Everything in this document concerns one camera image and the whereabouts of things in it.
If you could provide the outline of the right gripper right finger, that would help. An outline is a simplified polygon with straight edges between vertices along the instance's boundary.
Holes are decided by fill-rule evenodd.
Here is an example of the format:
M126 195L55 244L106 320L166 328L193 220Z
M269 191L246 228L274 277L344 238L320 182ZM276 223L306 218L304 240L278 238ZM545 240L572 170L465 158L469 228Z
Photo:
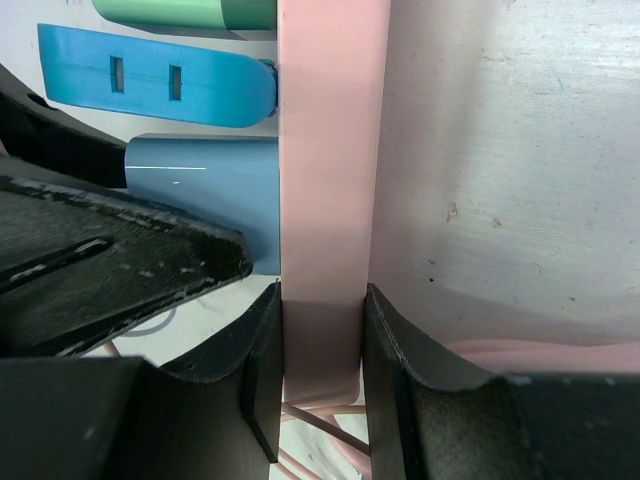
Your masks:
M634 373L494 374L365 298L363 376L376 479L635 479Z

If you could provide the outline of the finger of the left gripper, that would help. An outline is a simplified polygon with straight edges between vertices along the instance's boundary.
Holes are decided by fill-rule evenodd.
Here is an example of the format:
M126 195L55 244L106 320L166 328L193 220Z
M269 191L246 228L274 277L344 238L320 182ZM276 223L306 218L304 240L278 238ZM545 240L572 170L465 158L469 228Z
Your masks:
M235 230L126 192L125 145L1 73L1 354L77 355L246 277Z

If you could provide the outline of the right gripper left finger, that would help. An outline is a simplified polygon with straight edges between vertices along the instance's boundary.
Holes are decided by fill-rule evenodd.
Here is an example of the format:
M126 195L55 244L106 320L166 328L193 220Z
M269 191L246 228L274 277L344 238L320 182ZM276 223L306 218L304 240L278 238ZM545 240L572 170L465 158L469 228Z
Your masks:
M162 365L140 357L1 364L5 479L265 479L282 397L281 287Z

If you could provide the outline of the light blue usb charger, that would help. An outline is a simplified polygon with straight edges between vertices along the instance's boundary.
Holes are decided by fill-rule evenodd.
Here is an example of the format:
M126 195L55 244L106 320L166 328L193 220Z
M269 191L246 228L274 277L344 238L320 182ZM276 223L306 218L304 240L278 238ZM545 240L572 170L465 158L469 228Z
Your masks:
M141 135L124 166L129 193L241 232L254 272L280 273L277 138Z

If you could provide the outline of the blue plug adapter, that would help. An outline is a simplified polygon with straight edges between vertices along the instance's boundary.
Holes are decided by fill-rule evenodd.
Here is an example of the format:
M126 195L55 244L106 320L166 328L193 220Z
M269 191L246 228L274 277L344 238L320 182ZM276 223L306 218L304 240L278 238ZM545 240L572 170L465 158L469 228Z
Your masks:
M72 106L228 128L275 114L266 61L65 26L37 27L46 95Z

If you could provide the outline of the green usb charger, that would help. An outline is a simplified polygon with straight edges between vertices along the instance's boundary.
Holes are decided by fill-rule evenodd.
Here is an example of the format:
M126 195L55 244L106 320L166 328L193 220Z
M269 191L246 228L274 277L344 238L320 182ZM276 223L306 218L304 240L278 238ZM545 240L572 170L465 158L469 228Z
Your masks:
M105 19L122 24L215 30L274 30L277 2L271 0L96 0Z

